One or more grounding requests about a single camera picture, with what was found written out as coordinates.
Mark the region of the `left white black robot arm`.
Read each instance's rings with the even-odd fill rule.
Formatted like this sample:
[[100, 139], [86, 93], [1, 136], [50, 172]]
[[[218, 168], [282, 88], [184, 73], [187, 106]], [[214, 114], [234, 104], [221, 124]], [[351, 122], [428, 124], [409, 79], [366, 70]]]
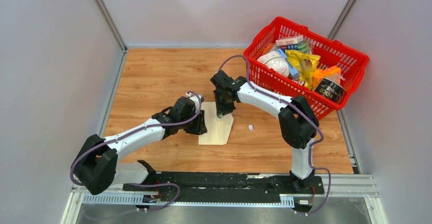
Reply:
[[156, 183], [151, 167], [142, 162], [122, 163], [122, 159], [180, 130], [193, 135], [206, 133], [203, 101], [202, 95], [190, 92], [132, 129], [107, 137], [89, 136], [72, 163], [72, 182], [92, 195], [119, 184], [137, 184], [142, 190], [151, 190]]

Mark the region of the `cream paper envelope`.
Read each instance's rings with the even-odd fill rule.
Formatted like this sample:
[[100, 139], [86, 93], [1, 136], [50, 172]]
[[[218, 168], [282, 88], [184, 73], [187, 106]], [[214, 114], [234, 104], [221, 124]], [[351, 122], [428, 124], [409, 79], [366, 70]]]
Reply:
[[198, 145], [225, 145], [228, 142], [234, 118], [228, 114], [219, 118], [215, 102], [203, 102], [207, 132], [198, 137]]

